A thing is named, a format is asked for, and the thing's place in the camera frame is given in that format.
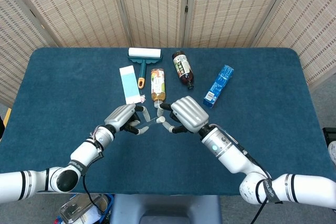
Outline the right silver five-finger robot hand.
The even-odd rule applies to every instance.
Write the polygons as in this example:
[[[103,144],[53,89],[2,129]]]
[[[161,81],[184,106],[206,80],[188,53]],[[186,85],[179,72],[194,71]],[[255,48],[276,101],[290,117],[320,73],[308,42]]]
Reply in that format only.
[[[169,122],[163,122],[163,126],[170,133],[199,133],[201,131],[208,131],[210,128],[208,119],[209,115],[205,110],[191,97],[186,96],[169,103],[157,103],[158,117],[163,115],[163,111],[170,111],[170,116],[176,122],[180,122],[181,126],[173,126]]]

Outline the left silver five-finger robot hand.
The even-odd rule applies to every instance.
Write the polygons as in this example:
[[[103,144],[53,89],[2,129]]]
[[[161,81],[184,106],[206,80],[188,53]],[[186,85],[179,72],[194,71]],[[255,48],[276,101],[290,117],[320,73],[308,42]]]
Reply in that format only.
[[[149,122],[151,120],[146,107],[135,104],[126,104],[117,107],[104,120],[105,127],[112,134],[124,130],[135,135],[141,135],[149,129],[149,126],[144,126],[141,129],[137,129],[135,127],[141,122],[136,112],[142,112],[146,122]]]

